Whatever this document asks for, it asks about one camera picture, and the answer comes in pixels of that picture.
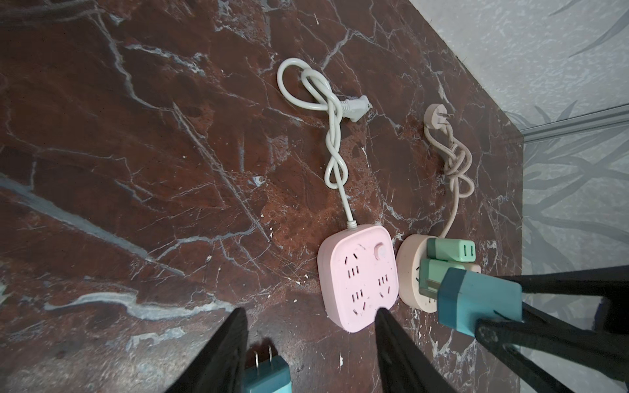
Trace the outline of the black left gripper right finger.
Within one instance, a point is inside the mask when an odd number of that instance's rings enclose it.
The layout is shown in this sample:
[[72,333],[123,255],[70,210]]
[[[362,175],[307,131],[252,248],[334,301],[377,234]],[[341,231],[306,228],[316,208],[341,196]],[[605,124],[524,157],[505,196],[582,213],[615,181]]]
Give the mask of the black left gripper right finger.
[[378,309],[374,324],[384,392],[455,392],[388,309]]

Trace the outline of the mint green charger cube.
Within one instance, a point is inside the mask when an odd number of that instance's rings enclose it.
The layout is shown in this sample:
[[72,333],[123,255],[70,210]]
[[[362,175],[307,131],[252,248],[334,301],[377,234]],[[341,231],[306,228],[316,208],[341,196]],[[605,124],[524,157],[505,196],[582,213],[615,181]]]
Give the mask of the mint green charger cube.
[[442,280],[449,269],[465,270],[468,263],[422,259],[419,266],[419,294],[437,298]]

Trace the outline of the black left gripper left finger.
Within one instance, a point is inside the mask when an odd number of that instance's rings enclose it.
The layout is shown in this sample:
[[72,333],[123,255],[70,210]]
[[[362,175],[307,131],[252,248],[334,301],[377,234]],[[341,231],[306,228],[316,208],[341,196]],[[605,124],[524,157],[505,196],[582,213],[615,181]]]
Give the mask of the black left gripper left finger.
[[247,315],[239,307],[166,392],[243,392],[247,339]]

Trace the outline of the light green charger cube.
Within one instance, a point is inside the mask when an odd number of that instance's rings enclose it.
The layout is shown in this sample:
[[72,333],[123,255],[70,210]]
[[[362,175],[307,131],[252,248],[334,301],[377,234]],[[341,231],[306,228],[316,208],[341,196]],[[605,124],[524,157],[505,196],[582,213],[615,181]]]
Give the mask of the light green charger cube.
[[427,255],[431,260],[474,263],[476,247],[471,240],[431,237],[427,243]]

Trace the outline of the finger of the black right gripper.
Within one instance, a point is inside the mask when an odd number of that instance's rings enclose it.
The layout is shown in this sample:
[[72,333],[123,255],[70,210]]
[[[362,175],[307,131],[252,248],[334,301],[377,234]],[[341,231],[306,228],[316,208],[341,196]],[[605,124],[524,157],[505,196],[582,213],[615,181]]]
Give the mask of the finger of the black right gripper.
[[480,319],[475,338],[499,361],[538,392],[570,392],[571,389],[527,358],[521,347],[540,350],[603,373],[628,380],[628,336],[583,330],[523,304],[522,322]]
[[628,296],[628,266],[563,273],[499,276],[518,283],[525,293],[570,296]]

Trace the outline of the beige pink charger cube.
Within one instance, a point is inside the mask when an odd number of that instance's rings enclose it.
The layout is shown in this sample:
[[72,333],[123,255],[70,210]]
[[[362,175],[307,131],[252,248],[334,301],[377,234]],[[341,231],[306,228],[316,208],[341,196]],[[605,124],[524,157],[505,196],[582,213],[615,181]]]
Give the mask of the beige pink charger cube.
[[474,264],[474,263],[467,263],[465,265],[466,270],[474,272],[474,273],[481,273],[482,272],[482,267],[478,264]]

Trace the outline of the teal charger cube with cable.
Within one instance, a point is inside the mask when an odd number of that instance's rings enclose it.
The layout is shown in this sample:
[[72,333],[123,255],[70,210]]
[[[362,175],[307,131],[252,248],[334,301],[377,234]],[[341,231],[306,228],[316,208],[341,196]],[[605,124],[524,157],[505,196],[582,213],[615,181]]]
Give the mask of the teal charger cube with cable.
[[255,365],[245,370],[244,392],[248,393],[292,393],[293,379],[288,362],[268,346],[268,355],[260,360],[260,351],[255,351]]

